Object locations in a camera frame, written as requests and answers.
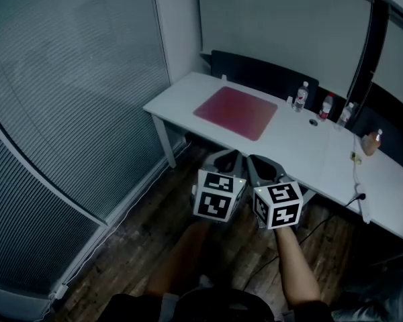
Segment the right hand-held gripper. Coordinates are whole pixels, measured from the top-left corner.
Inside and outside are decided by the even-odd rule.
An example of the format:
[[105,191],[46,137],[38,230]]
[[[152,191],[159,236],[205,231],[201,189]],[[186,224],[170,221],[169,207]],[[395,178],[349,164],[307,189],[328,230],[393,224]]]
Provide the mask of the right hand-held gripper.
[[298,182],[270,159],[250,155],[247,168],[253,188],[253,212],[260,227],[277,229],[297,224],[304,203]]

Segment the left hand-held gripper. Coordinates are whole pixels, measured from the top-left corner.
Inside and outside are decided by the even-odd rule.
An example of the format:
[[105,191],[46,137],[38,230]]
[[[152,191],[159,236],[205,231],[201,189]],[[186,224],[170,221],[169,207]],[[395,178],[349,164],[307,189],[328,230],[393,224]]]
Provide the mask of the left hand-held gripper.
[[247,186],[244,160],[238,150],[221,150],[205,159],[191,189],[195,216],[215,222],[229,221]]

